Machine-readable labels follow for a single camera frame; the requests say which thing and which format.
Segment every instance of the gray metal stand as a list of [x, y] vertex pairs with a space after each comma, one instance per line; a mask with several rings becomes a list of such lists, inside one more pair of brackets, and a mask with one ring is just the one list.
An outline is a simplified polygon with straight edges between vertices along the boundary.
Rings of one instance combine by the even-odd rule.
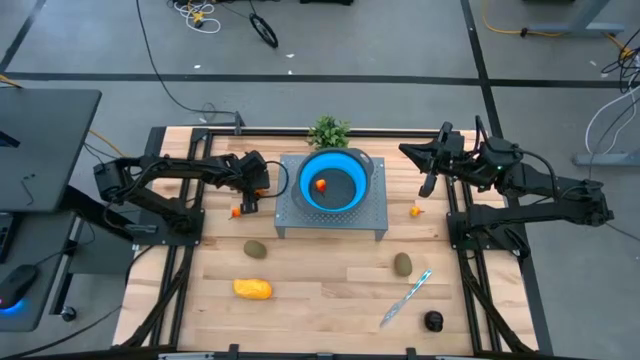
[[640, 166], [640, 149], [630, 154], [576, 155], [573, 164], [576, 166]]
[[601, 35], [619, 34], [624, 31], [624, 25], [595, 23], [593, 20], [609, 3], [609, 0], [589, 0], [590, 4], [581, 10], [580, 14], [569, 24], [537, 24], [529, 26], [529, 31], [548, 33], [571, 33], [572, 35]]
[[[280, 162], [288, 169], [290, 176], [298, 173], [305, 155], [282, 155]], [[276, 199], [275, 227], [280, 239], [284, 239], [287, 228], [373, 230], [376, 241], [382, 240], [389, 229], [387, 216], [387, 189], [383, 158], [372, 158], [375, 170], [371, 176], [371, 186], [362, 204], [351, 211], [339, 214], [306, 213], [300, 211], [291, 199], [291, 186]], [[284, 179], [282, 169], [278, 179]], [[278, 187], [284, 184], [278, 181]]]

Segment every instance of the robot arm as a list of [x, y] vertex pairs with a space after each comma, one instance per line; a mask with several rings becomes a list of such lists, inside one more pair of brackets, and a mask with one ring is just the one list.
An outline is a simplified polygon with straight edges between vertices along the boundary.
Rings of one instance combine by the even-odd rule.
[[[420, 196], [428, 197], [435, 187], [436, 176], [442, 174], [476, 186], [481, 192], [494, 186], [500, 194], [510, 198], [528, 194], [554, 198], [551, 203], [515, 209], [474, 205], [468, 213], [467, 225], [471, 228], [551, 220], [600, 226], [613, 219], [613, 212], [608, 209], [600, 190], [602, 183], [556, 177], [546, 160], [507, 140], [487, 137], [478, 117], [476, 125], [477, 138], [471, 151], [464, 150], [464, 136], [452, 132], [450, 123], [442, 126], [438, 138], [431, 143], [400, 145], [400, 151], [413, 161], [420, 172], [428, 174], [420, 188]], [[550, 174], [522, 164], [524, 155], [533, 155], [545, 162]]]
[[[131, 168], [141, 168], [134, 179]], [[162, 216], [176, 233], [189, 233], [194, 229], [192, 209], [177, 198], [167, 199], [145, 186], [158, 178], [199, 179], [216, 187], [228, 186], [242, 192], [241, 211], [258, 211], [257, 190], [269, 188], [267, 165], [260, 153], [252, 151], [242, 158], [234, 154], [211, 156], [202, 160], [171, 159], [169, 157], [142, 156], [120, 158], [93, 168], [100, 197], [111, 204], [129, 201], [143, 209]], [[127, 226], [129, 231], [150, 233], [155, 227]]]

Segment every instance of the gray floor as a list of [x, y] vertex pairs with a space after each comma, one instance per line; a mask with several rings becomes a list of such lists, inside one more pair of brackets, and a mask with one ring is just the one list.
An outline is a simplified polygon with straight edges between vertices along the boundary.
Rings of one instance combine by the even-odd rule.
[[[496, 79], [600, 80], [599, 69], [616, 57], [602, 37], [536, 38], [500, 35], [482, 26], [482, 2], [471, 5], [489, 76]], [[35, 3], [0, 0], [0, 52], [6, 49]], [[490, 1], [488, 19], [504, 29], [566, 20], [574, 5], [529, 1]], [[162, 0], [141, 0], [158, 67], [174, 74], [414, 75], [476, 78], [460, 3], [450, 0], [360, 0], [355, 6], [299, 5], [294, 0], [256, 3], [277, 31], [281, 47], [260, 42], [249, 23], [218, 7], [222, 31], [187, 30], [183, 18]], [[246, 3], [230, 5], [248, 12]], [[599, 20], [640, 26], [640, 3], [613, 1]], [[150, 73], [132, 1], [47, 0], [8, 68], [34, 73]], [[152, 126], [200, 123], [172, 104], [156, 82], [23, 81], [33, 88], [93, 88], [103, 92], [93, 129], [129, 154], [144, 148]], [[486, 118], [479, 87], [402, 84], [180, 83], [168, 84], [186, 105], [211, 101], [219, 109], [240, 110], [251, 125], [309, 126], [322, 114], [349, 119], [354, 126], [437, 128], [451, 121], [472, 128], [473, 116]], [[572, 154], [584, 152], [584, 130], [595, 111], [617, 90], [494, 88], [504, 134], [523, 148], [545, 156], [560, 175], [585, 178]], [[617, 109], [603, 114], [599, 136]], [[222, 121], [222, 116], [214, 121]], [[617, 151], [637, 147], [640, 123], [621, 134]], [[96, 139], [89, 142], [101, 146]], [[96, 196], [91, 167], [83, 153], [72, 184]], [[640, 209], [632, 169], [598, 169], [605, 182], [614, 224], [640, 234]], [[543, 303], [555, 353], [595, 359], [633, 359], [640, 333], [640, 243], [608, 228], [563, 222], [528, 226]], [[0, 356], [32, 348], [77, 330], [117, 306], [122, 278], [85, 276], [74, 281], [69, 304], [80, 310], [73, 323], [45, 316], [29, 334], [0, 335]], [[54, 352], [106, 348], [116, 317]]]

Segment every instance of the green plant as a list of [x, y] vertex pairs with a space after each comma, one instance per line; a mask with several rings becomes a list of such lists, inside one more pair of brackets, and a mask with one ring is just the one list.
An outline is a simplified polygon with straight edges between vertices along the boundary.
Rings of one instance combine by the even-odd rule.
[[350, 127], [348, 121], [336, 120], [333, 116], [321, 116], [316, 121], [316, 126], [309, 129], [307, 143], [315, 146], [316, 150], [337, 147], [346, 148], [349, 146]]

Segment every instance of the knife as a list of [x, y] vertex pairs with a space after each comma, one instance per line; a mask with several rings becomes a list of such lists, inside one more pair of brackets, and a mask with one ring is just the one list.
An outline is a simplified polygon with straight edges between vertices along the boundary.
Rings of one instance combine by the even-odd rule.
[[409, 293], [404, 297], [404, 299], [393, 304], [391, 309], [389, 309], [389, 311], [387, 311], [387, 313], [382, 318], [382, 321], [380, 322], [380, 327], [387, 325], [387, 323], [391, 321], [391, 319], [396, 315], [396, 313], [398, 313], [398, 311], [402, 309], [404, 304], [407, 301], [409, 301], [409, 299], [411, 299], [411, 296], [413, 296], [413, 294], [415, 294], [415, 292], [418, 291], [418, 289], [420, 289], [420, 286], [422, 286], [422, 284], [424, 284], [425, 281], [427, 281], [429, 276], [431, 276], [431, 269], [428, 269], [427, 271], [424, 272], [424, 274], [422, 274], [418, 282], [416, 282], [416, 284], [413, 286], [413, 289], [409, 291]]

